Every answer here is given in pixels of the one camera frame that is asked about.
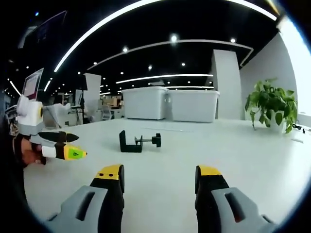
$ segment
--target ceiling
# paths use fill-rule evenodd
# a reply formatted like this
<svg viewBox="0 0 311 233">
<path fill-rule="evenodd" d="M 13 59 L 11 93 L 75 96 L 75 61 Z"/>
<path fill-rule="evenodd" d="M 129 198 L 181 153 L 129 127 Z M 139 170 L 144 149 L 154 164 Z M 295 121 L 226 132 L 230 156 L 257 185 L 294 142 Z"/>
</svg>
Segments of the ceiling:
<svg viewBox="0 0 311 233">
<path fill-rule="evenodd" d="M 266 2 L 249 1 L 276 15 Z M 115 94 L 120 87 L 143 87 L 150 82 L 146 80 L 116 84 L 118 81 L 166 74 L 209 74 L 213 49 L 235 51 L 239 63 L 249 53 L 248 49 L 232 45 L 168 44 L 123 54 L 87 70 L 93 66 L 93 62 L 98 63 L 122 52 L 124 46 L 134 49 L 165 42 L 170 40 L 172 34 L 176 34 L 181 40 L 229 42 L 231 38 L 235 38 L 236 43 L 254 49 L 247 60 L 249 61 L 277 33 L 275 21 L 240 4 L 225 0 L 164 0 L 142 6 L 107 23 L 82 42 L 54 73 L 59 60 L 80 36 L 106 16 L 133 2 L 136 1 L 123 0 L 116 3 L 115 0 L 97 0 L 93 4 L 38 7 L 39 15 L 32 17 L 28 26 L 40 25 L 55 14 L 65 12 L 37 28 L 26 39 L 23 49 L 12 50 L 10 59 L 13 63 L 7 64 L 7 78 L 21 91 L 24 79 L 44 67 L 40 89 L 44 89 L 47 81 L 53 78 L 45 93 L 51 95 L 55 90 L 74 91 L 78 72 L 88 72 L 105 77 L 105 80 L 102 79 L 102 92 L 110 91 Z M 205 85 L 206 77 L 161 80 L 170 81 L 173 86 L 202 86 Z M 8 82 L 6 88 L 10 94 L 18 97 Z"/>
</svg>

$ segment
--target white storage box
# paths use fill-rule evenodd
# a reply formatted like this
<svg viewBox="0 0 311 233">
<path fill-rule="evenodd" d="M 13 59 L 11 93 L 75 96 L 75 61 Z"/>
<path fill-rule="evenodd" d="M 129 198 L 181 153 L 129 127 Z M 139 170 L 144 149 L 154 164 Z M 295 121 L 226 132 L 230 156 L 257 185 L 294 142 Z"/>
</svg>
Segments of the white storage box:
<svg viewBox="0 0 311 233">
<path fill-rule="evenodd" d="M 165 93 L 168 89 L 160 86 L 134 88 L 122 91 L 126 118 L 165 118 Z"/>
<path fill-rule="evenodd" d="M 170 90 L 174 121 L 213 122 L 218 91 Z"/>
</svg>

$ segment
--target black metal clamp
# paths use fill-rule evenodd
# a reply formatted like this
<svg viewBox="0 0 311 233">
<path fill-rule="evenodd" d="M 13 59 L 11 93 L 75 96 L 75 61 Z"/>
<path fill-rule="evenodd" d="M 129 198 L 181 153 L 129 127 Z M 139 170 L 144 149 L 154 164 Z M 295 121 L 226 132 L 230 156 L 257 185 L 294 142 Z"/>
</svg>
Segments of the black metal clamp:
<svg viewBox="0 0 311 233">
<path fill-rule="evenodd" d="M 157 133 L 152 139 L 140 139 L 135 137 L 135 145 L 127 145 L 125 139 L 125 130 L 119 134 L 121 152 L 141 153 L 143 142 L 152 142 L 156 147 L 161 147 L 161 134 Z"/>
</svg>

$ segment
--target white tabletop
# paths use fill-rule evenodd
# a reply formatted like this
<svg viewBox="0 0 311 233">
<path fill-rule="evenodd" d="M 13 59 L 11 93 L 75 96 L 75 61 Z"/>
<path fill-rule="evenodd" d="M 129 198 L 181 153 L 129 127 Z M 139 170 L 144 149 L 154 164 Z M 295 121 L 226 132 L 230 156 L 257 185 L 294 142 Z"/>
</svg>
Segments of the white tabletop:
<svg viewBox="0 0 311 233">
<path fill-rule="evenodd" d="M 162 147 L 144 143 L 142 153 L 121 153 L 119 133 L 127 144 L 134 136 L 161 133 Z M 229 186 L 237 187 L 261 214 L 280 223 L 301 196 L 310 177 L 311 136 L 293 132 L 275 135 L 252 129 L 249 121 L 216 120 L 182 123 L 117 119 L 66 128 L 88 152 L 79 161 L 50 160 L 25 169 L 28 202 L 40 218 L 60 211 L 60 204 L 82 185 L 89 185 L 102 167 L 125 168 L 122 232 L 197 232 L 194 208 L 195 167 L 218 168 Z M 303 137 L 304 143 L 292 138 Z"/>
</svg>

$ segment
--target person's hand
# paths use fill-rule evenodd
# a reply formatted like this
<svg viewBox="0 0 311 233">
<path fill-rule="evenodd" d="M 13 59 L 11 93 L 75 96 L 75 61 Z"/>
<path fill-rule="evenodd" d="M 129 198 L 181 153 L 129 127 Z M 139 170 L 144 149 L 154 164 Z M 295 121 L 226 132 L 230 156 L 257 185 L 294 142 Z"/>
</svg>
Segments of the person's hand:
<svg viewBox="0 0 311 233">
<path fill-rule="evenodd" d="M 26 138 L 21 141 L 22 159 L 26 165 L 33 163 L 41 163 L 42 147 L 36 145 L 36 151 L 32 149 L 32 144 Z"/>
</svg>

